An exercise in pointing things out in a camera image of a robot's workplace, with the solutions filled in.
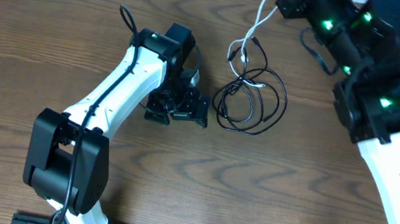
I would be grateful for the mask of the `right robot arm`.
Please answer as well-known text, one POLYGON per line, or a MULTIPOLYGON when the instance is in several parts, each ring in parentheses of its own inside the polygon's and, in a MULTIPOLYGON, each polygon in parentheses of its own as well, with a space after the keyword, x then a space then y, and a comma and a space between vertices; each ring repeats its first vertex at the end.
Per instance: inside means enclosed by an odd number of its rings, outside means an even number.
POLYGON ((277 0, 305 18, 345 73, 334 108, 358 147, 388 224, 400 224, 400 0, 277 0))

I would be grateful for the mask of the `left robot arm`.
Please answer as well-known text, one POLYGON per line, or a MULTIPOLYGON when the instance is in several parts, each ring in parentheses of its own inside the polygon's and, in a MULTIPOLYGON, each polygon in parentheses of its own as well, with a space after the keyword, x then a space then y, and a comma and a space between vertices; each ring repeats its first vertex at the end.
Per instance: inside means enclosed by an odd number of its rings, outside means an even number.
POLYGON ((133 36, 112 73, 63 112, 44 109, 33 124, 22 179, 55 208, 43 224, 109 224, 99 201, 108 184, 109 143, 141 101, 146 120, 208 125, 199 70, 183 67, 197 48, 192 31, 175 23, 159 34, 138 31, 130 17, 125 22, 133 36))

